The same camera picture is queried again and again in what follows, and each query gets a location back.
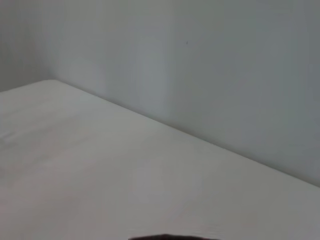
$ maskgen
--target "bed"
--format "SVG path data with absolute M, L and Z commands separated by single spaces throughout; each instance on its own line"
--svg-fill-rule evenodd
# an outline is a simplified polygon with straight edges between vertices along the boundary
M 320 239 L 320 189 L 82 90 L 0 93 L 0 239 Z

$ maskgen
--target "wall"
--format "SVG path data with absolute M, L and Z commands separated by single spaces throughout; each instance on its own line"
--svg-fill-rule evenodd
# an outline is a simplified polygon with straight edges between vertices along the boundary
M 320 186 L 317 1 L 31 5 L 53 78 Z
M 33 39 L 36 16 L 30 3 L 0 0 L 0 92 L 49 77 Z

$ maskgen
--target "white bedsheet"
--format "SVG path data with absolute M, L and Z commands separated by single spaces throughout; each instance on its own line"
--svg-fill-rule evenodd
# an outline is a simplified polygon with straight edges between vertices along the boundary
M 320 239 L 319 188 L 64 83 L 0 118 L 1 240 Z

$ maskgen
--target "dark object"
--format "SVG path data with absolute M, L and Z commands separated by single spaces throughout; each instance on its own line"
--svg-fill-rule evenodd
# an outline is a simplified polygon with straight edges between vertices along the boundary
M 203 238 L 198 236 L 179 236 L 179 235 L 154 235 L 154 236 L 142 236 L 134 237 L 129 240 L 214 240 L 209 238 Z

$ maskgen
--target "white sheet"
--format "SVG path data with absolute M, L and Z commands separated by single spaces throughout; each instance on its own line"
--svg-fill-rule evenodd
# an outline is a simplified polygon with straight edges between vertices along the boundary
M 66 84 L 0 117 L 1 240 L 320 239 L 319 188 Z

